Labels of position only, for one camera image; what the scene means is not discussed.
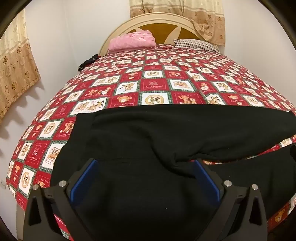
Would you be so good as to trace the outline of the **black pants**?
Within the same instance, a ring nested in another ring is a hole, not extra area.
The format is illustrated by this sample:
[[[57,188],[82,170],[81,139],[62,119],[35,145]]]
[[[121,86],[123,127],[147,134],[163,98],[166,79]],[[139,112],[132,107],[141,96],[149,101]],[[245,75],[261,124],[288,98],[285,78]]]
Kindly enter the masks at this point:
[[[99,163],[77,213],[97,240],[195,240],[215,208],[193,172],[196,159],[234,185],[259,186],[266,216],[295,194],[290,146],[295,115],[271,108],[171,104],[110,108],[76,117],[51,186],[91,158]]]

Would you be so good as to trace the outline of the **red patchwork teddy bedspread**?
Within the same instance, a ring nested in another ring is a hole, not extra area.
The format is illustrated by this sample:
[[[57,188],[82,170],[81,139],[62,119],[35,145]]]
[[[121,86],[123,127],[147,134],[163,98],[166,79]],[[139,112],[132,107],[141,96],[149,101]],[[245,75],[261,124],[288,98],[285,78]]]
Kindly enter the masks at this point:
[[[76,115],[158,104],[220,104],[295,111],[271,85],[228,57],[157,45],[105,55],[71,78],[22,134],[6,182],[21,209],[33,185],[48,187]]]

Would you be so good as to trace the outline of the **black item beside bed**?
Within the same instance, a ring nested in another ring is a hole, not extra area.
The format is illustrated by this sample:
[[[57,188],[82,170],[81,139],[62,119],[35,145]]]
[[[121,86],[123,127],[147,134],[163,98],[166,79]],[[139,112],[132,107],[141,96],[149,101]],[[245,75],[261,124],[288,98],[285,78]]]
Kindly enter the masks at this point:
[[[84,70],[87,66],[93,64],[95,61],[97,61],[99,58],[101,58],[100,55],[95,54],[93,55],[91,58],[85,60],[83,63],[81,63],[78,67],[78,72],[81,72],[82,70]]]

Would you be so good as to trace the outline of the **striped pillow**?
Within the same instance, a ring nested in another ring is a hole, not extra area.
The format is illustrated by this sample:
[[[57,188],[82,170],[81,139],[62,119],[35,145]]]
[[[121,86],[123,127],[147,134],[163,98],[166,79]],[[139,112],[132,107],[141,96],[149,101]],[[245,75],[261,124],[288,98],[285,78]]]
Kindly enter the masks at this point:
[[[220,54],[220,50],[216,45],[197,39],[179,39],[174,40],[174,43],[176,48],[196,49],[198,51],[208,51]]]

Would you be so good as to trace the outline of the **beige curtain behind headboard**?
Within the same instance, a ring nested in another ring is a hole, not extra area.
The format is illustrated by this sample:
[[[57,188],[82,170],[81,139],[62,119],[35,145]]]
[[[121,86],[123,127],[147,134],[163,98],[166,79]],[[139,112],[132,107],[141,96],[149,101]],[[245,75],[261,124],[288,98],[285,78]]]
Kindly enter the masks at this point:
[[[221,0],[130,0],[130,16],[170,13],[189,19],[207,42],[225,46],[226,30]]]

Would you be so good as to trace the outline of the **pink folded blanket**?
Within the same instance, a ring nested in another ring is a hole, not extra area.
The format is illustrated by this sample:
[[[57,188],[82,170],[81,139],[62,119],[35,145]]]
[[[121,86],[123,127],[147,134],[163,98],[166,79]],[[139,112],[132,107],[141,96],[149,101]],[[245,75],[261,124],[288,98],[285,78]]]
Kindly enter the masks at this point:
[[[155,47],[156,41],[150,31],[140,31],[124,34],[111,39],[108,51],[117,52],[129,49]]]

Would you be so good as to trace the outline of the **cream wooden headboard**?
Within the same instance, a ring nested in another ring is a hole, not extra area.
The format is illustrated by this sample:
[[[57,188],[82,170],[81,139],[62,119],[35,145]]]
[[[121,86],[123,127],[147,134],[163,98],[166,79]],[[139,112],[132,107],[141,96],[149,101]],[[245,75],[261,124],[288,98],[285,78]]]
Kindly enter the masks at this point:
[[[171,13],[148,13],[131,18],[116,28],[103,43],[99,55],[108,52],[111,39],[127,33],[148,30],[152,33],[157,44],[174,44],[178,39],[205,39],[196,31],[194,24],[184,16]]]

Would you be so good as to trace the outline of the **beige curtain on side wall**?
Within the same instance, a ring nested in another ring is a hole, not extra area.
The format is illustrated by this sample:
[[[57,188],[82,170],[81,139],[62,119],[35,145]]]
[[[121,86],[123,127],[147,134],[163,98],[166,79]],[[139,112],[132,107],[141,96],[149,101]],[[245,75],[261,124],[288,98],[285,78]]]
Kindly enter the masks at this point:
[[[26,28],[23,9],[1,37],[0,116],[3,119],[10,106],[40,79]]]

